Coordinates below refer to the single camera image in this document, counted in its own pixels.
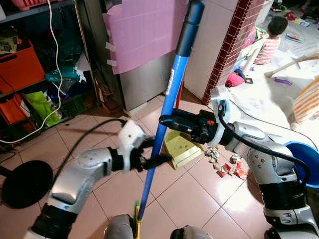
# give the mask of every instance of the pink container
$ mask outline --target pink container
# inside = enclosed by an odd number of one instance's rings
[[[47,3],[47,0],[11,0],[11,2],[17,6],[20,11],[27,11],[32,6],[41,5]]]

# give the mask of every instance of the white cable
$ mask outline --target white cable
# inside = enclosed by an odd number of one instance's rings
[[[55,38],[55,35],[54,35],[54,32],[53,32],[53,29],[52,29],[52,8],[51,8],[51,3],[50,3],[50,0],[47,0],[48,1],[48,4],[49,4],[49,11],[50,11],[50,30],[51,30],[51,33],[52,33],[52,36],[53,36],[53,39],[55,41],[55,44],[56,44],[56,54],[55,54],[55,65],[56,65],[56,68],[60,74],[60,78],[61,78],[61,81],[60,81],[60,85],[59,85],[59,88],[58,88],[58,99],[59,99],[59,107],[54,110],[53,112],[51,112],[47,117],[45,117],[45,119],[43,120],[42,122],[42,125],[40,128],[38,128],[37,130],[33,131],[32,133],[26,135],[25,137],[21,138],[21,139],[18,139],[18,140],[15,140],[15,141],[11,141],[11,142],[8,142],[8,141],[3,141],[3,140],[0,140],[0,142],[2,143],[17,143],[25,138],[28,138],[30,135],[33,135],[34,133],[38,132],[40,129],[43,128],[44,124],[45,124],[45,121],[54,113],[56,113],[60,107],[61,107],[61,98],[60,98],[60,94],[59,92],[61,91],[61,86],[62,86],[62,81],[63,81],[63,77],[62,77],[62,74],[61,74],[61,71],[60,71],[60,68],[58,66],[58,51],[59,51],[59,46],[58,46],[58,42]]]

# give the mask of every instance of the red brick wall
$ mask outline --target red brick wall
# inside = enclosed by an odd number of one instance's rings
[[[239,0],[227,30],[202,101],[207,104],[210,90],[224,85],[265,0]]]

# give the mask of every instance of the pink paper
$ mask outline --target pink paper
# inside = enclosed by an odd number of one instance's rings
[[[117,61],[124,73],[176,49],[187,10],[185,0],[122,0],[119,15],[103,14]]]

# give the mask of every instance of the striped cloth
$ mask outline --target striped cloth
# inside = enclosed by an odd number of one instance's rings
[[[280,37],[267,38],[261,51],[258,53],[254,64],[263,65],[268,64],[276,53],[280,44]]]
[[[315,80],[300,92],[293,111],[296,122],[299,124],[319,114],[319,76],[316,76]]]

